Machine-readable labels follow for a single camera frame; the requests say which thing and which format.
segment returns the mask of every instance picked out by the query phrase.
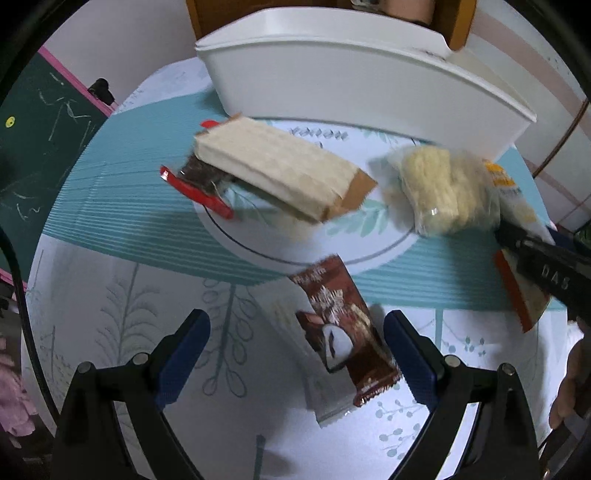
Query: white container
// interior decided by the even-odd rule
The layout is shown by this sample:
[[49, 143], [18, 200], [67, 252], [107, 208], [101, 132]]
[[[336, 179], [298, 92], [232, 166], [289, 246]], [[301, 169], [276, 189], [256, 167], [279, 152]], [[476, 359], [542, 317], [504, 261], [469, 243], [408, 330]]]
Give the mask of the white container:
[[509, 85], [431, 30], [332, 8], [271, 8], [196, 44], [228, 115], [358, 125], [496, 160], [535, 122]]

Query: green chalkboard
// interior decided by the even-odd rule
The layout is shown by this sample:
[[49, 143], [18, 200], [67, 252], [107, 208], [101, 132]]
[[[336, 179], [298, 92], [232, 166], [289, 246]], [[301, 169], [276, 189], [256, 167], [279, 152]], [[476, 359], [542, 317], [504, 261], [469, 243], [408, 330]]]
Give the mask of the green chalkboard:
[[[0, 225], [25, 281], [57, 194], [105, 120], [39, 53], [0, 106]], [[3, 255], [0, 268], [8, 271]]]

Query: dark brown snack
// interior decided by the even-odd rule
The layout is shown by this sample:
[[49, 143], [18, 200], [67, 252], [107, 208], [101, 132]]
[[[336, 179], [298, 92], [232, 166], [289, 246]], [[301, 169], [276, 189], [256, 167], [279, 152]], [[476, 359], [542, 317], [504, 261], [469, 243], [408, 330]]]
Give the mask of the dark brown snack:
[[400, 372], [340, 257], [328, 257], [290, 280], [306, 292], [314, 309], [296, 313], [306, 340], [330, 373], [347, 368], [357, 389], [355, 406], [399, 380]]
[[232, 175], [199, 160], [194, 154], [189, 155], [178, 177], [210, 196], [220, 196], [221, 185], [233, 180]]

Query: screw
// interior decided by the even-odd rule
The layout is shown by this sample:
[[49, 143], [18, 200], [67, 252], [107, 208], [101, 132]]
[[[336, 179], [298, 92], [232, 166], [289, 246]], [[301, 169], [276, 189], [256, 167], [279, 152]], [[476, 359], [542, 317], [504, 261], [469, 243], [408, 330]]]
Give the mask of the screw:
[[513, 375], [515, 373], [515, 367], [511, 364], [503, 364], [502, 370], [507, 375]]
[[134, 365], [143, 365], [148, 361], [148, 358], [148, 354], [142, 352], [134, 355], [131, 361], [134, 363]]
[[90, 362], [82, 362], [80, 365], [78, 365], [78, 373], [80, 374], [85, 374], [86, 372], [88, 372], [88, 370], [90, 370], [90, 368], [92, 367], [92, 364]]
[[455, 355], [446, 355], [443, 359], [448, 367], [457, 368], [462, 364], [462, 361]]

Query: table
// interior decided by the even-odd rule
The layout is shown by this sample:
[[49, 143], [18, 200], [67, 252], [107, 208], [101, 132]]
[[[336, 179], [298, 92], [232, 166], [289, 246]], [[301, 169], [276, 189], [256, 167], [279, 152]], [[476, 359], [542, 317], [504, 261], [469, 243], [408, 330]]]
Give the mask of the table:
[[[201, 121], [224, 117], [200, 60], [172, 64], [140, 85], [72, 169], [39, 241], [27, 293], [56, 403], [61, 406], [80, 362], [125, 363], [150, 351], [191, 309], [202, 308], [214, 328], [209, 353], [165, 415], [205, 478], [388, 478], [427, 418], [426, 408], [414, 402], [403, 380], [321, 429], [306, 410], [299, 369], [249, 289], [300, 268], [293, 250], [277, 247], [273, 221], [264, 215], [251, 212], [242, 223], [225, 225], [158, 176], [161, 163], [183, 162]], [[370, 168], [390, 148], [412, 142], [343, 125], [270, 123]], [[517, 150], [500, 163], [549, 221]], [[552, 303], [522, 334], [493, 266], [492, 234], [418, 238], [404, 215], [384, 220], [375, 197], [359, 215], [327, 226], [322, 235], [348, 262], [368, 304], [402, 309], [442, 352], [469, 365], [514, 364], [541, 440], [566, 368], [564, 308]], [[275, 253], [265, 255], [268, 248]], [[24, 363], [35, 398], [26, 358]], [[117, 411], [138, 472], [150, 476], [124, 406]], [[475, 413], [475, 406], [466, 410], [440, 478], [453, 473]]]

